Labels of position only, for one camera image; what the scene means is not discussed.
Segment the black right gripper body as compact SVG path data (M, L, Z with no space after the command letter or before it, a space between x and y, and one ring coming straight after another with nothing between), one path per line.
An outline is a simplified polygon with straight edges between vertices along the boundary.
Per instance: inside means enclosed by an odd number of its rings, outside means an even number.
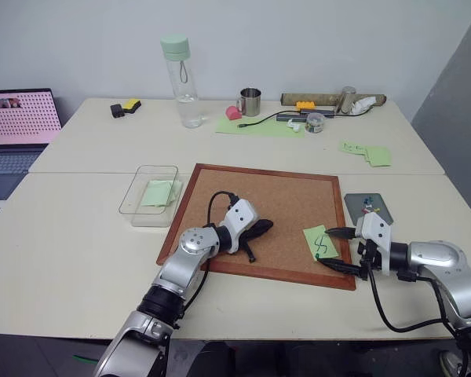
M361 234L361 231L354 231L355 238L365 239L365 244L362 242L358 245L358 253L361 255L360 264L354 265L352 268L354 274L362 280L368 280L372 268L376 265L378 259L378 245L370 238Z

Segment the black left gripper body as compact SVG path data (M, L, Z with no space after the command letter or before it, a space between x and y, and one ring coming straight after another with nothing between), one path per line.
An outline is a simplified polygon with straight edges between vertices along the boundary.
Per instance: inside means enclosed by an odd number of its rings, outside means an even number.
M265 220L256 221L248 230L244 231L240 237L240 241L248 241L265 233Z

